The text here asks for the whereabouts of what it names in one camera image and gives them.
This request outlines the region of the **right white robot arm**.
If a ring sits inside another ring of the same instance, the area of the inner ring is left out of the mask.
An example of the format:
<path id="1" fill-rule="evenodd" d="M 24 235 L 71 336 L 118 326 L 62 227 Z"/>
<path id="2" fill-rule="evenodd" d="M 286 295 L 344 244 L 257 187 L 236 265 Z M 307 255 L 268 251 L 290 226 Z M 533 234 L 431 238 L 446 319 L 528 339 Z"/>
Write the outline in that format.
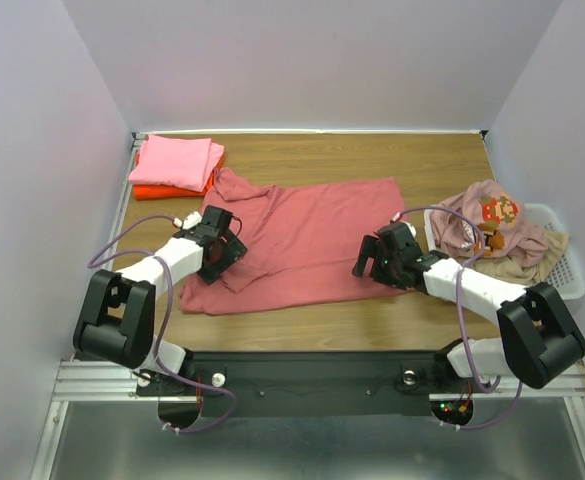
<path id="1" fill-rule="evenodd" d="M 585 337 L 552 285 L 524 287 L 467 269 L 442 252 L 423 252 L 414 233 L 411 224 L 395 222 L 364 236 L 353 275 L 454 302 L 458 313 L 471 311 L 500 334 L 481 340 L 463 334 L 458 345 L 444 348 L 432 366 L 438 387 L 513 376 L 542 389 L 585 357 Z"/>

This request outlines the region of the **dusty rose t shirt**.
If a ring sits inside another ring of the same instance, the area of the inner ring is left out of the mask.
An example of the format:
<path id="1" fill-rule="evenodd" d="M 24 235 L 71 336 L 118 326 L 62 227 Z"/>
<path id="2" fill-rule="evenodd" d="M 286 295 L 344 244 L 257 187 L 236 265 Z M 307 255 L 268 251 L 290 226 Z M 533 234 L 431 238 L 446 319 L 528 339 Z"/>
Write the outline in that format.
<path id="1" fill-rule="evenodd" d="M 211 285 L 188 277 L 180 292 L 185 313 L 251 313 L 398 293 L 352 274 L 363 237 L 404 206 L 392 177 L 260 187 L 222 168 L 203 204 L 241 220 L 248 251 Z"/>

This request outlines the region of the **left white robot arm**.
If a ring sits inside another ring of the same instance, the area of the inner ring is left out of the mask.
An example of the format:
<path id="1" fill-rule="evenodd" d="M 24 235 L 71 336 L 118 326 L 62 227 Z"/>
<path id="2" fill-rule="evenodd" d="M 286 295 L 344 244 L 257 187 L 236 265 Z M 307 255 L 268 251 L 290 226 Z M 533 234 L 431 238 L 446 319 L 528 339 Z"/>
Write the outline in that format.
<path id="1" fill-rule="evenodd" d="M 220 279 L 246 253 L 247 247 L 231 230 L 236 216 L 208 206 L 184 219 L 165 215 L 176 233 L 155 252 L 137 249 L 143 259 L 118 271 L 103 267 L 102 253 L 89 266 L 92 275 L 73 334 L 76 351 L 130 370 L 160 373 L 171 393 L 187 392 L 195 371 L 187 351 L 154 332 L 156 300 L 173 298 L 174 286 L 191 275 L 206 285 Z"/>

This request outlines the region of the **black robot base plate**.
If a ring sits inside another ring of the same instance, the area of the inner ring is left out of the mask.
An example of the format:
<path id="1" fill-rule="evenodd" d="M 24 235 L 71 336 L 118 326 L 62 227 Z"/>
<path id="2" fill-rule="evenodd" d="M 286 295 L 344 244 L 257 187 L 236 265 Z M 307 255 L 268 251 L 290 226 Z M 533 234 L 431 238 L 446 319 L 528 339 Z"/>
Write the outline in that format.
<path id="1" fill-rule="evenodd" d="M 187 411 L 205 420 L 349 415 L 430 416 L 430 398 L 475 392 L 442 353 L 432 350 L 324 352 L 197 352 L 186 360 L 191 379 L 211 384 L 224 377 L 221 393 L 196 390 L 166 374 L 136 375 L 141 397 L 155 398 L 164 418 Z"/>

